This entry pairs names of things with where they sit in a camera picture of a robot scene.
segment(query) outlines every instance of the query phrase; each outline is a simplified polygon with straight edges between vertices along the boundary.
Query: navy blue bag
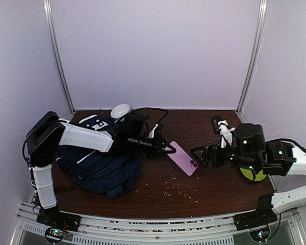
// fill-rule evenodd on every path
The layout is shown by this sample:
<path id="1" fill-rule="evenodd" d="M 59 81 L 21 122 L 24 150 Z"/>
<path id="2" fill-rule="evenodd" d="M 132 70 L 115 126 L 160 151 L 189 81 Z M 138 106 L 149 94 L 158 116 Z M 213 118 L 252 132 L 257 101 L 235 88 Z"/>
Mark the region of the navy blue bag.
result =
<path id="1" fill-rule="evenodd" d="M 80 121 L 82 127 L 103 131 L 114 127 L 109 118 L 92 115 Z M 93 193 L 107 193 L 113 199 L 132 188 L 141 176 L 140 160 L 133 156 L 111 156 L 92 149 L 61 145 L 57 150 L 58 166 L 69 173 L 74 185 Z"/>

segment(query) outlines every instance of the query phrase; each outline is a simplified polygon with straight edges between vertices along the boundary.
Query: white wall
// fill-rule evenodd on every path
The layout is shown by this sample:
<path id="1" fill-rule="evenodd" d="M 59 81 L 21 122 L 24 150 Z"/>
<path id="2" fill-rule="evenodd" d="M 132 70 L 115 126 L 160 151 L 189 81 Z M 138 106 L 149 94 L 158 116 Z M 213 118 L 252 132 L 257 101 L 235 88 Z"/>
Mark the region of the white wall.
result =
<path id="1" fill-rule="evenodd" d="M 0 1 L 0 244 L 33 194 L 21 156 L 27 131 L 48 110 L 69 115 L 41 0 Z"/>
<path id="2" fill-rule="evenodd" d="M 262 52 L 244 121 L 259 123 L 266 139 L 292 138 L 306 147 L 306 0 L 271 0 Z M 280 191 L 306 177 L 277 177 Z M 306 228 L 306 207 L 300 209 Z"/>
<path id="3" fill-rule="evenodd" d="M 56 0 L 62 64 L 77 109 L 235 109 L 259 0 Z"/>

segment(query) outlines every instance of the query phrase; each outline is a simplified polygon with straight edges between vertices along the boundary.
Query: brown wooden surface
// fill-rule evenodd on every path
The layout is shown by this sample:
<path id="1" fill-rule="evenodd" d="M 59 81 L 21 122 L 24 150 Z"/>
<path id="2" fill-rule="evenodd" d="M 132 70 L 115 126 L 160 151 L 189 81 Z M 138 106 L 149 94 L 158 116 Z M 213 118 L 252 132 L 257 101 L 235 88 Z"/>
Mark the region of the brown wooden surface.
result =
<path id="1" fill-rule="evenodd" d="M 161 112 L 143 111 L 151 115 L 150 122 Z M 78 111 L 73 121 L 107 111 Z M 240 123 L 234 111 L 170 111 L 164 119 L 162 134 L 169 142 L 175 140 L 187 152 L 196 146 L 219 139 L 210 126 L 210 118 L 220 114 L 229 125 Z M 273 192 L 269 179 L 251 183 L 230 166 L 214 169 L 199 167 L 188 177 L 168 157 L 141 160 L 142 177 L 125 196 L 110 200 L 106 194 L 90 193 L 81 187 L 56 192 L 62 211 L 124 218 L 199 217 L 255 209 L 258 197 Z M 54 164 L 56 185 L 71 184 L 69 176 Z"/>

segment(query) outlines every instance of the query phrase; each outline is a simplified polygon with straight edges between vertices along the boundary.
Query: purple phone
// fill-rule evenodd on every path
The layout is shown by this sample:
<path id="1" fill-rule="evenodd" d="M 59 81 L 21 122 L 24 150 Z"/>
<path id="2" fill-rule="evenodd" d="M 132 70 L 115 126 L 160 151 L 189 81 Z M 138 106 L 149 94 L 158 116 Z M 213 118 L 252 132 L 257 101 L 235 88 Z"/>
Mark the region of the purple phone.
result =
<path id="1" fill-rule="evenodd" d="M 168 156 L 184 171 L 191 176 L 198 168 L 198 164 L 178 145 L 175 141 L 170 143 L 176 149 L 176 153 L 168 154 Z"/>

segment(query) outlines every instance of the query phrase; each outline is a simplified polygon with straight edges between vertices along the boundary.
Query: robotic arm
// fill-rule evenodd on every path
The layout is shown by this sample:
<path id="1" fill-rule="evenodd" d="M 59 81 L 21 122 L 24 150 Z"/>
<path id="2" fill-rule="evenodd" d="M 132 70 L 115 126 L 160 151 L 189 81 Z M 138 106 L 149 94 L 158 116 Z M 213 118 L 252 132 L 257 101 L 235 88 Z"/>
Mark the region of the robotic arm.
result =
<path id="1" fill-rule="evenodd" d="M 129 151 L 146 152 L 147 158 L 175 153 L 175 149 L 161 135 L 163 125 L 157 124 L 148 137 L 141 134 L 147 119 L 147 116 L 133 112 L 118 120 L 113 130 L 99 131 L 107 125 L 105 121 L 85 128 L 59 118 L 55 112 L 45 114 L 28 132 L 23 145 L 24 155 L 27 144 L 29 158 L 24 158 L 42 207 L 37 221 L 72 231 L 76 231 L 80 223 L 79 216 L 59 211 L 54 194 L 51 168 L 59 145 L 78 146 L 114 155 Z"/>
<path id="2" fill-rule="evenodd" d="M 291 139 L 265 142 L 261 125 L 240 124 L 229 128 L 219 115 L 211 118 L 215 134 L 221 140 L 191 150 L 203 166 L 218 168 L 229 164 L 252 172 L 253 178 L 265 175 L 306 175 L 306 149 Z M 250 229 L 277 220 L 276 214 L 306 205 L 306 186 L 259 197 L 256 211 L 235 215 L 237 230 Z"/>

